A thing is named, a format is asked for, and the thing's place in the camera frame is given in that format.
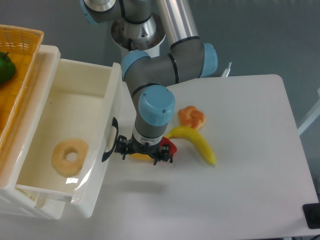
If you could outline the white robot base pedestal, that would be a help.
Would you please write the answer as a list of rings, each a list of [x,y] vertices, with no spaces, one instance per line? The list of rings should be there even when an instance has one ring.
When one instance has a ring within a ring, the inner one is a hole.
[[[143,23],[131,23],[124,18],[115,20],[111,25],[111,36],[122,57],[139,50],[154,58],[160,55],[160,46],[166,33],[160,16],[153,12]]]

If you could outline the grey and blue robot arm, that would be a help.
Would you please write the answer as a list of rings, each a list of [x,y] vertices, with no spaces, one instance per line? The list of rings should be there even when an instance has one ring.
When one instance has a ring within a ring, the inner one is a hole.
[[[94,25],[112,21],[120,30],[114,41],[128,53],[121,62],[136,111],[132,136],[117,135],[112,152],[123,157],[143,154],[154,163],[172,162],[175,150],[164,143],[164,132],[175,109],[168,87],[213,74],[218,56],[201,41],[186,0],[159,0],[155,21],[149,0],[83,0],[81,7]]]

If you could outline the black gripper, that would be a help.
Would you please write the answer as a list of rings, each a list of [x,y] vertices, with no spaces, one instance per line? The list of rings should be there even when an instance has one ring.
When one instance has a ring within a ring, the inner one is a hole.
[[[151,145],[149,142],[139,143],[133,135],[131,139],[119,135],[114,152],[121,154],[122,160],[126,159],[126,155],[139,153],[150,156],[153,159],[153,165],[162,161],[160,156],[160,142],[155,145]]]

